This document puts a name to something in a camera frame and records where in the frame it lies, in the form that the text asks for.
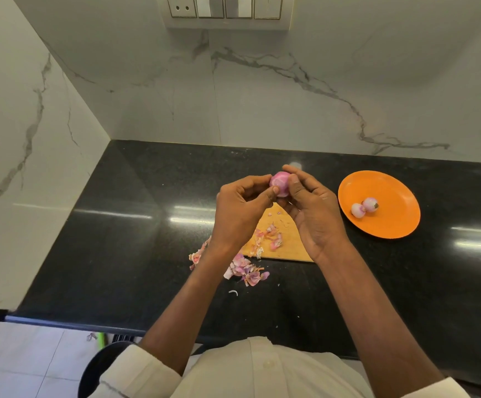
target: person's left hand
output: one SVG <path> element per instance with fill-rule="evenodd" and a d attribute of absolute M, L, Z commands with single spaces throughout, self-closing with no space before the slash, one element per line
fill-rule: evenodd
<path fill-rule="evenodd" d="M 248 176 L 220 188 L 210 248 L 233 259 L 250 240 L 264 210 L 277 199 L 279 187 L 270 187 L 271 178 L 271 174 Z"/>

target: onion held in hands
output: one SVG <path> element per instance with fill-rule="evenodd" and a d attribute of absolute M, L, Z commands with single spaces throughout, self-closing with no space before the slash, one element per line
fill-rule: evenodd
<path fill-rule="evenodd" d="M 364 208 L 361 204 L 355 203 L 351 206 L 351 213 L 356 218 L 362 218 L 364 215 L 366 215 L 366 208 Z"/>
<path fill-rule="evenodd" d="M 376 199 L 368 197 L 362 201 L 362 206 L 366 209 L 366 212 L 375 212 L 378 208 L 378 202 Z"/>
<path fill-rule="evenodd" d="M 280 197 L 280 198 L 287 197 L 288 194 L 289 194 L 289 192 L 288 192 L 288 177 L 289 176 L 290 176 L 290 173 L 277 172 L 270 179 L 270 187 L 273 187 L 273 186 L 279 187 L 279 194 L 277 194 L 277 196 Z"/>

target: white wall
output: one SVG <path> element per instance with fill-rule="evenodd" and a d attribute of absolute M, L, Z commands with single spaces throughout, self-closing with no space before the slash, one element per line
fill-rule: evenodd
<path fill-rule="evenodd" d="M 25 295 L 109 141 L 13 0 L 0 0 L 0 308 Z"/>
<path fill-rule="evenodd" d="M 481 0 L 296 0 L 284 34 L 15 1 L 112 138 L 481 161 Z"/>

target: shirt sleeve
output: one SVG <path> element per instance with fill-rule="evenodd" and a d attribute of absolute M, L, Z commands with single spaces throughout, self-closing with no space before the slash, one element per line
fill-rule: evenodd
<path fill-rule="evenodd" d="M 181 376 L 137 345 L 131 345 L 100 376 L 90 398 L 170 397 Z"/>
<path fill-rule="evenodd" d="M 460 384 L 449 377 L 407 394 L 403 398 L 470 398 L 470 396 Z"/>

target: granite countertop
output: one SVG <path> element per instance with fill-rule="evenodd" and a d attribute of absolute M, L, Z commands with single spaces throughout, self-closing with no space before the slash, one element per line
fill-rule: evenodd
<path fill-rule="evenodd" d="M 413 234 L 377 239 L 344 219 L 349 237 L 436 365 L 481 385 L 481 163 L 111 141 L 8 320 L 144 334 L 189 276 L 187 256 L 211 233 L 220 186 L 290 161 L 333 190 L 357 170 L 412 190 L 422 212 Z M 219 285 L 199 341 L 265 335 L 357 356 L 316 265 L 262 265 L 271 275 L 256 287 Z"/>

